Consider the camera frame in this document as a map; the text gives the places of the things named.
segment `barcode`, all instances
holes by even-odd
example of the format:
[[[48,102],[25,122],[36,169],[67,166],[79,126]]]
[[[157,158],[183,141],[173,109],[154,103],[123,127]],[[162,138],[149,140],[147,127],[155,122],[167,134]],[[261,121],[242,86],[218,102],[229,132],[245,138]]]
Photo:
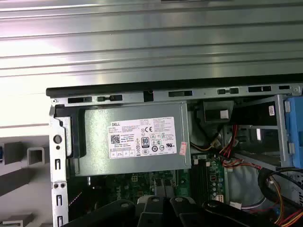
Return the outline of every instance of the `barcode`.
[[[112,144],[120,143],[120,135],[111,135],[110,140]]]
[[[269,108],[269,116],[275,116],[275,107],[271,105],[268,108]]]

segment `power supply label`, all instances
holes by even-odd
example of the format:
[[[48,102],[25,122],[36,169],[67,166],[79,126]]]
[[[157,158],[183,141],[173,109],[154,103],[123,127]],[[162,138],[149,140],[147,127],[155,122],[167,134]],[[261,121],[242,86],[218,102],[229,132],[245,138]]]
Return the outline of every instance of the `power supply label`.
[[[107,129],[110,158],[177,153],[173,117],[111,122]]]

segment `green circuit board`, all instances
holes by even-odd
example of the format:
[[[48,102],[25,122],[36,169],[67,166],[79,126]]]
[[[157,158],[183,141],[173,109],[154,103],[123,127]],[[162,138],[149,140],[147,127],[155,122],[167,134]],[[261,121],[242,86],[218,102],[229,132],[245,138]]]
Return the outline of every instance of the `green circuit board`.
[[[209,199],[215,200],[217,195],[224,195],[224,168],[219,158],[209,157],[206,163],[208,169]]]
[[[144,195],[190,196],[188,170],[98,176],[105,203],[127,199],[135,204]]]
[[[194,164],[190,170],[191,197],[202,205],[208,200],[224,202],[224,168],[220,158],[213,153],[193,156]]]

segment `screw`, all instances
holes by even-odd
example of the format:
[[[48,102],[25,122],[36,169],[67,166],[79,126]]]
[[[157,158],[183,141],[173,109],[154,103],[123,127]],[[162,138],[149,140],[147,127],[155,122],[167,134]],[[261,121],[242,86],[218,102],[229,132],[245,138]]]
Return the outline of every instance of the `screw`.
[[[128,207],[129,205],[128,205],[128,203],[122,203],[121,204],[121,207],[123,207],[123,208],[126,208],[126,207]]]
[[[177,197],[177,198],[175,198],[175,201],[177,201],[177,202],[182,202],[182,201],[183,201],[183,198]]]

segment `white connector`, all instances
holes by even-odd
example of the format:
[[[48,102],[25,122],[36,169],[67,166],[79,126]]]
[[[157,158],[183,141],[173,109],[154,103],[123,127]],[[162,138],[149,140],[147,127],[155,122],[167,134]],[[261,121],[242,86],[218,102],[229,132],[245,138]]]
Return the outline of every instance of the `white connector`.
[[[223,195],[217,195],[215,200],[217,200],[219,202],[224,202],[224,196]]]

